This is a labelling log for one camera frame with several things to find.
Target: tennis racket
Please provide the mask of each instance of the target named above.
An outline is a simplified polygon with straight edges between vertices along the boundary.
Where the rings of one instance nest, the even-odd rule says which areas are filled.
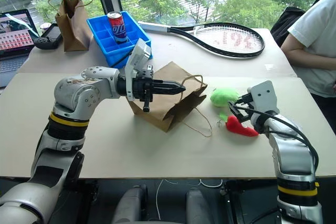
[[[207,50],[231,58],[252,58],[265,48],[256,31],[232,23],[208,23],[197,26],[167,26],[139,22],[142,29],[182,35]]]

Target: brown paper bag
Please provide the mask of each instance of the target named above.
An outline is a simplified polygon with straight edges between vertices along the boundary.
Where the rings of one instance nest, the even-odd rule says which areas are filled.
[[[129,102],[135,115],[144,118],[164,132],[167,132],[178,122],[182,122],[206,98],[206,95],[200,96],[207,87],[207,84],[203,83],[203,77],[202,81],[197,80],[195,76],[174,62],[170,62],[155,72],[153,78],[177,81],[181,84],[183,82],[186,87],[186,90],[181,94],[154,94],[148,113],[142,111],[143,102]]]
[[[89,50],[92,32],[85,6],[91,2],[84,5],[82,0],[62,0],[55,19],[63,36],[64,52]]]

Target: white table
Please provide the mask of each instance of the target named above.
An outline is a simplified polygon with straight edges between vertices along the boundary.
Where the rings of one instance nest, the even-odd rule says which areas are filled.
[[[158,70],[170,61],[189,72],[203,76],[296,77],[286,56],[268,29],[256,29],[265,41],[265,49],[254,59],[232,60],[206,51],[197,44],[175,35],[148,33],[152,39],[153,60]],[[34,48],[21,73],[80,73],[91,66],[107,66],[104,55],[92,38],[89,51],[66,52],[63,45],[56,50]]]
[[[64,73],[19,73],[0,96],[0,176],[28,177],[35,148],[54,103],[55,84]],[[270,78],[281,114],[302,126],[320,156],[318,176],[336,175],[336,137],[298,78]],[[205,77],[214,88],[245,94],[266,78]],[[209,97],[199,106],[214,132],[202,137],[184,124],[164,133],[134,116],[125,98],[105,100],[86,132],[81,178],[265,178],[274,177],[272,150],[265,136],[247,138],[218,128],[218,110]],[[185,122],[207,132],[192,112]]]

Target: blue organizer box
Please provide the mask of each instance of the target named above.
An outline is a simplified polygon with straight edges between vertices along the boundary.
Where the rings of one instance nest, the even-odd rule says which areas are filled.
[[[124,19],[125,30],[129,41],[122,44],[117,44],[114,40],[111,25],[107,15],[89,18],[87,20],[93,36],[105,55],[108,65],[111,67],[114,63],[131,51],[139,38],[142,38],[147,45],[151,46],[151,39],[138,25],[138,23],[129,15],[128,12],[123,11],[121,15]],[[122,68],[126,65],[128,57],[122,62],[114,66],[115,68]]]

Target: red soda can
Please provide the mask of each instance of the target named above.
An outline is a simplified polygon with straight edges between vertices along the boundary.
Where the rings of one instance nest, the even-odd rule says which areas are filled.
[[[112,27],[114,39],[118,44],[128,41],[125,30],[125,23],[120,12],[107,13],[110,25]]]

